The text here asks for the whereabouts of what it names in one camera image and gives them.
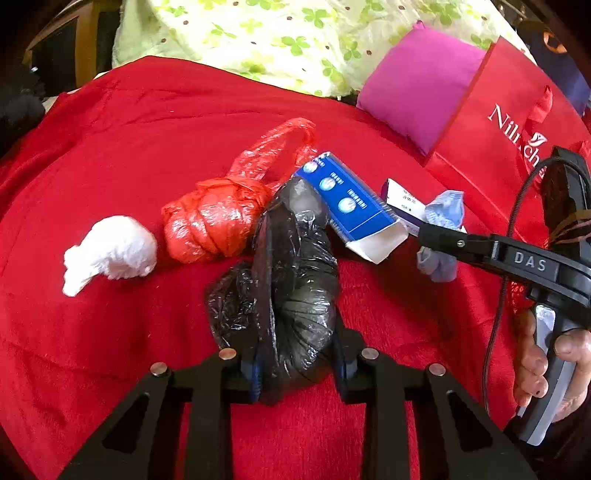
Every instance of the white cloth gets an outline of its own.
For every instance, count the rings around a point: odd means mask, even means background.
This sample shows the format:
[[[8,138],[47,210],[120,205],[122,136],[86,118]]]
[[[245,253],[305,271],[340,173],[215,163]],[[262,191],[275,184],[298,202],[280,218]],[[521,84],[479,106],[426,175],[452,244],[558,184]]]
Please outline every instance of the white cloth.
[[[361,90],[417,20],[484,50],[502,35],[532,59],[490,0],[125,0],[121,11],[115,67],[173,57],[317,96]]]
[[[98,274],[110,280],[145,277],[156,266],[156,239],[137,220],[108,217],[95,223],[80,245],[64,253],[63,293],[76,296]]]

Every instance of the blue box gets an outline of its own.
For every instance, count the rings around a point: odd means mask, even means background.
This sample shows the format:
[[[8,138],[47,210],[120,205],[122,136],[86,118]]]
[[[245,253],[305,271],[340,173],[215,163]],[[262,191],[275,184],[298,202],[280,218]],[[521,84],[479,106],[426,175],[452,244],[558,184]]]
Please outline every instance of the blue box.
[[[319,155],[295,174],[320,193],[330,224],[362,258],[378,264],[407,239],[407,228],[392,209],[332,153]]]

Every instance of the magenta cushion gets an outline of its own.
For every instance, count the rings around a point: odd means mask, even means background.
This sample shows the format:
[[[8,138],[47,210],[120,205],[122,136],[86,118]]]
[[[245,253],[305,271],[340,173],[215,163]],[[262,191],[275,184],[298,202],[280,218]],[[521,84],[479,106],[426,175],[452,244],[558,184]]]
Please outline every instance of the magenta cushion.
[[[486,52],[419,21],[368,78],[357,107],[427,154]]]

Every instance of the red shopping bag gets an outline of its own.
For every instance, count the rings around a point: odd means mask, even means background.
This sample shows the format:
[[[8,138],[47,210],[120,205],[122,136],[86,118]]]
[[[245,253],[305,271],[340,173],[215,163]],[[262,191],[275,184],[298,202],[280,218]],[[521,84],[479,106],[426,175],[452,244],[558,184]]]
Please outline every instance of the red shopping bag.
[[[426,169],[465,192],[466,206],[504,234],[519,188],[555,145],[589,161],[591,135],[560,89],[504,38],[493,45],[458,110],[430,152]],[[537,179],[524,199],[515,236],[542,246]]]

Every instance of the red plastic bag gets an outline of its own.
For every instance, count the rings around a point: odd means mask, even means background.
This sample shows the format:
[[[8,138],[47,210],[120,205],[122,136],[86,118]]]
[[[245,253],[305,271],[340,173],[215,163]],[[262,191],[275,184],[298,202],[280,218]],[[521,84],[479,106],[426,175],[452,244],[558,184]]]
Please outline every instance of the red plastic bag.
[[[241,253],[275,191],[317,155],[314,127],[305,118],[288,120],[242,152],[226,177],[200,181],[195,191],[165,205],[164,237],[170,256],[192,263]],[[261,183],[296,130],[304,132],[304,139],[294,152],[294,168],[277,181]]]

